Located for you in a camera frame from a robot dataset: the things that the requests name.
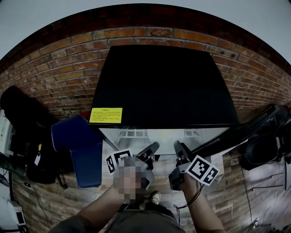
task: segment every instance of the person's right hand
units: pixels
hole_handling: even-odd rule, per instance
[[[184,174],[184,182],[180,185],[181,190],[184,192],[185,197],[186,196],[194,196],[200,187],[199,183],[192,178],[189,174]]]
[[[141,161],[135,157],[127,158],[118,172],[113,175],[113,187],[124,195],[125,202],[139,199],[146,192],[146,171]]]

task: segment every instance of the shoe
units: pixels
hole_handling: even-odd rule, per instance
[[[149,197],[149,201],[158,205],[161,200],[161,193],[159,191],[153,191]]]

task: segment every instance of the wooden floor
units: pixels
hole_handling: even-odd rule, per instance
[[[111,151],[112,149],[104,143],[103,157]],[[254,221],[257,217],[260,217],[259,229],[253,230],[249,227],[251,215],[239,157],[240,155],[236,152],[225,154],[223,156],[225,170],[223,178],[218,184],[212,184],[203,190],[203,194],[222,220],[226,231],[268,232],[268,230],[273,229],[273,226],[282,229],[290,224],[290,189],[287,191],[251,191],[253,187],[283,183],[283,175],[271,178],[272,174],[283,172],[283,166],[274,163],[263,165],[249,172],[243,171],[250,200],[252,220]],[[161,204],[176,215],[176,209],[173,205],[180,206],[185,203],[185,199],[181,192],[170,190],[168,175],[175,168],[175,164],[175,156],[161,156],[158,163],[154,163],[153,173],[156,179],[149,192],[159,190],[162,193]],[[21,183],[17,183],[27,180],[16,176],[13,178],[16,181],[13,185],[15,197],[23,208],[25,220],[31,233],[48,232],[57,223],[78,213],[83,207],[96,200],[112,184],[112,178],[105,169],[103,169],[102,185],[98,188],[79,188],[73,173],[64,175],[68,185],[66,190],[63,190],[57,183],[43,185],[30,181],[28,182],[33,185],[33,188],[28,188]],[[37,196],[47,219],[40,208]],[[187,208],[181,209],[180,217],[183,229],[186,232],[194,232],[194,226]]]

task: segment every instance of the pants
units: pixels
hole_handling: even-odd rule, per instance
[[[138,204],[131,204],[131,205],[126,205],[126,204],[123,204],[121,206],[121,208],[119,209],[118,212],[122,212],[123,210],[130,210],[130,209],[140,209],[139,205]],[[145,204],[145,209],[146,210],[152,210],[152,211],[156,211],[156,212],[159,212],[159,213],[162,213],[162,214],[165,214],[167,216],[170,216],[171,218],[175,219],[175,216],[174,214],[172,213],[171,210],[168,210],[166,207],[164,206],[161,206],[161,205],[157,205],[157,204],[154,204],[152,202],[148,202]]]

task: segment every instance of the black lid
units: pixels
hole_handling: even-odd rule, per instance
[[[238,117],[208,52],[171,46],[113,46],[93,108],[122,108],[120,128],[229,127]]]

